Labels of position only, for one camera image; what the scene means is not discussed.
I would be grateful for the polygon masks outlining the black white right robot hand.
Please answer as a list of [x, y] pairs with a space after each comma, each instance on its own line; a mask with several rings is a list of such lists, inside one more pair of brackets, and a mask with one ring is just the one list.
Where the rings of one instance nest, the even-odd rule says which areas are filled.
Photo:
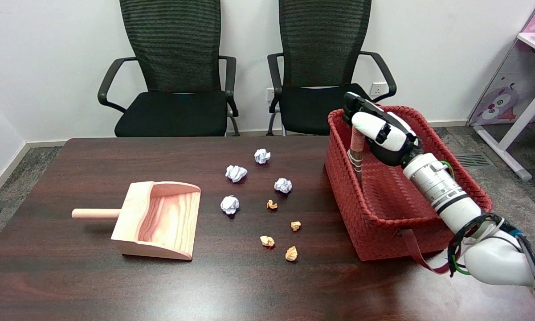
[[405, 168], [425, 152], [421, 138], [404, 120], [358, 94], [344, 95], [343, 119], [362, 135], [370, 152], [384, 165]]

